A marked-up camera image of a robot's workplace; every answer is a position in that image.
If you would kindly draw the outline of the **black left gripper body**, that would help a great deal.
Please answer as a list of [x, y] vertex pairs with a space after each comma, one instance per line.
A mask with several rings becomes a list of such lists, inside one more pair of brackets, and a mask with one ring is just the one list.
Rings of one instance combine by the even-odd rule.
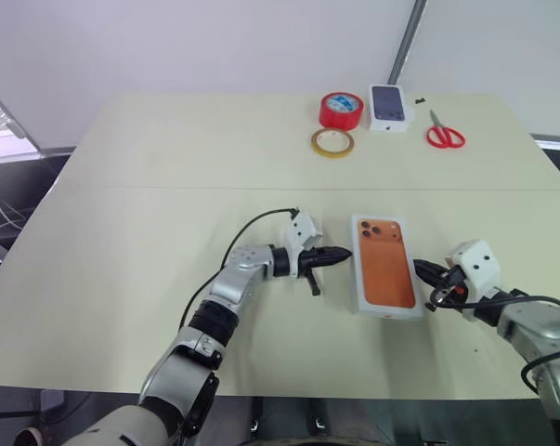
[[311, 248], [302, 251], [298, 257], [297, 277], [306, 279], [313, 296], [320, 295], [320, 288], [313, 269], [325, 266], [327, 254], [327, 248]]

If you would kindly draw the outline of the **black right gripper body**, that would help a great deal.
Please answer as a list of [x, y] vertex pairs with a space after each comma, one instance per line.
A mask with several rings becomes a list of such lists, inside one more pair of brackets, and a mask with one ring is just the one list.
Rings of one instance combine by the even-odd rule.
[[465, 279], [466, 275], [459, 266], [441, 272], [431, 294], [431, 302], [435, 305], [464, 304], [468, 297]]

